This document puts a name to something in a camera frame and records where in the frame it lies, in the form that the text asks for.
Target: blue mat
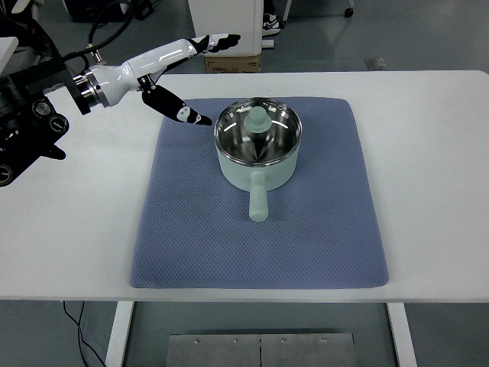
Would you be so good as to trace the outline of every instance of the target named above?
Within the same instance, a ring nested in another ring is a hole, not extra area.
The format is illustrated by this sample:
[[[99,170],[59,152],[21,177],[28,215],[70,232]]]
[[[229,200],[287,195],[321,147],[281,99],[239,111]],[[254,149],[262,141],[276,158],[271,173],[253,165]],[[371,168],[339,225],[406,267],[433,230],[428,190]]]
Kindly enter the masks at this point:
[[[278,98],[303,123],[296,171],[248,217],[249,193],[219,168],[213,128],[164,121],[131,285],[145,288],[379,287],[389,275],[355,118],[342,99]],[[194,99],[213,121],[237,99]]]

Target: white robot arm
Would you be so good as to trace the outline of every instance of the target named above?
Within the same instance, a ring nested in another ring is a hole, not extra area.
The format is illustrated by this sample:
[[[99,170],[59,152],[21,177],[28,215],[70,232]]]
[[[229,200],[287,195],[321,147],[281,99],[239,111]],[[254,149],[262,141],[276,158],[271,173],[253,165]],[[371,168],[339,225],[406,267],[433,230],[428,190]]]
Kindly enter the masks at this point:
[[[143,101],[167,117],[210,125],[209,121],[202,120],[202,116],[193,113],[181,99],[152,83],[151,76],[165,73],[198,54],[226,50],[235,46],[239,39],[237,34],[210,34],[182,39],[133,57],[118,67],[95,65],[73,80],[91,107],[99,103],[111,107],[118,104],[130,90],[142,90]]]

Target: saucepan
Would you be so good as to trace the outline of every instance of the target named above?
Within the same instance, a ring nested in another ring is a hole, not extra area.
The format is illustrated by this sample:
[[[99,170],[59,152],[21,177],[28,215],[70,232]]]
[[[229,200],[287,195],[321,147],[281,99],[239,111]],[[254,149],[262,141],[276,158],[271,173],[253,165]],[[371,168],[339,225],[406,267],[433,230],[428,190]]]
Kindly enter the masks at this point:
[[[242,99],[219,116],[214,139],[222,174],[250,193],[249,216],[255,222],[268,217],[267,191],[292,177],[301,136],[299,116],[275,99]]]

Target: pot lid knob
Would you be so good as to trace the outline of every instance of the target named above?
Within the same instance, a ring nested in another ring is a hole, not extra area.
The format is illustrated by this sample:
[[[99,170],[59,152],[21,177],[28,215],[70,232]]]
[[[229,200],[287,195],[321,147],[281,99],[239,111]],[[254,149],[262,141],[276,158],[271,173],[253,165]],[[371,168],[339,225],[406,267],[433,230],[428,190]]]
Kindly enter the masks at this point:
[[[255,106],[244,119],[244,126],[250,132],[265,132],[272,126],[272,119],[263,107]]]

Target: white table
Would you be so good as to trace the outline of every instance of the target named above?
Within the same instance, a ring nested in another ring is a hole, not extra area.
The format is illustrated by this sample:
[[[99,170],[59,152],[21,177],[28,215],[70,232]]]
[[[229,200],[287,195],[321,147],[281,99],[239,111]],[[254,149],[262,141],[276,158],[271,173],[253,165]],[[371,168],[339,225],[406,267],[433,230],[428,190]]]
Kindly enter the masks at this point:
[[[172,75],[160,82],[184,99],[347,100],[358,125],[389,282],[373,289],[315,291],[132,288],[131,257],[162,118],[138,93],[82,117],[60,89],[49,97],[71,123],[58,144],[67,159],[42,158],[0,189],[0,298],[386,302],[394,313],[395,305],[407,301],[489,301],[487,74]]]

